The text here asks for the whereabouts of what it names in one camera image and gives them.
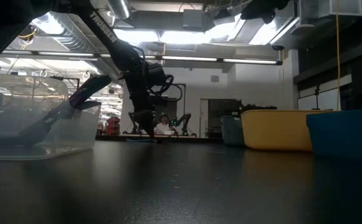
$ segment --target yellow plastic bin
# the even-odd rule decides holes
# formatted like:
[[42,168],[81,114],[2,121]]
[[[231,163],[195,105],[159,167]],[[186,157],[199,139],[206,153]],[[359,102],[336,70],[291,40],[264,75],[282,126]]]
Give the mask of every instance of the yellow plastic bin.
[[312,151],[306,115],[330,111],[251,110],[242,113],[247,147],[273,151]]

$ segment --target yellow cable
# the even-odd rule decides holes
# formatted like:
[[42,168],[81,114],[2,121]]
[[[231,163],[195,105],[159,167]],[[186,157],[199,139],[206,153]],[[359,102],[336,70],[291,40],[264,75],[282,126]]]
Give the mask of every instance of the yellow cable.
[[341,74],[341,68],[340,68],[340,35],[339,35],[339,23],[338,23],[338,1],[337,1],[337,7],[336,7],[336,39],[337,39],[337,110],[339,110],[338,104],[340,103],[340,74]]
[[35,29],[31,34],[28,34],[28,35],[25,35],[25,36],[20,36],[19,35],[18,37],[20,37],[20,38],[30,37],[30,36],[34,35],[36,32],[37,32],[37,29]]
[[[20,50],[24,50],[26,49],[27,45],[22,45],[21,49]],[[9,72],[11,72],[14,64],[16,64],[17,60],[19,60],[19,58],[16,58],[15,61],[13,62],[12,66],[9,68],[9,70],[6,72],[6,75],[9,74]]]
[[283,106],[285,106],[285,49],[282,50],[282,85],[283,85]]

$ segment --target door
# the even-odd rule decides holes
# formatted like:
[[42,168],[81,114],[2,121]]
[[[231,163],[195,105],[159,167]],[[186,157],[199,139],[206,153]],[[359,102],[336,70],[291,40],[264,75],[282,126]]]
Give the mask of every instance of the door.
[[208,100],[200,100],[200,133],[199,138],[207,138],[207,123],[208,123]]

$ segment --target person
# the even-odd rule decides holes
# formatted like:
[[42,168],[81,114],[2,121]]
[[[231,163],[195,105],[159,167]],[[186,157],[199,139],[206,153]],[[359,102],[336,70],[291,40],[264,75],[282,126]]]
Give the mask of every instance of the person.
[[155,134],[165,134],[165,131],[174,131],[174,133],[176,133],[176,129],[169,126],[168,115],[162,114],[160,116],[160,123],[158,123],[155,127]]

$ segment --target ceiling duct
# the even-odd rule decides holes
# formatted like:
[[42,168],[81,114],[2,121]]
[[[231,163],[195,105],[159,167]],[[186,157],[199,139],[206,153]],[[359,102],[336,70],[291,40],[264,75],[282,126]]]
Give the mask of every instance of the ceiling duct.
[[[337,0],[301,0],[300,14],[304,19],[333,17],[337,13]],[[362,0],[339,1],[338,14],[342,16],[362,16]]]
[[205,32],[214,27],[210,15],[201,10],[185,12],[135,11],[126,21],[118,21],[116,29],[147,29]]
[[131,15],[131,6],[127,0],[108,0],[108,5],[116,19],[127,19]]
[[[71,52],[98,52],[95,46],[88,41],[73,21],[65,14],[48,12],[47,14],[34,19],[33,23]],[[96,67],[103,73],[113,73],[113,69],[101,58],[96,61],[87,61],[87,63]]]

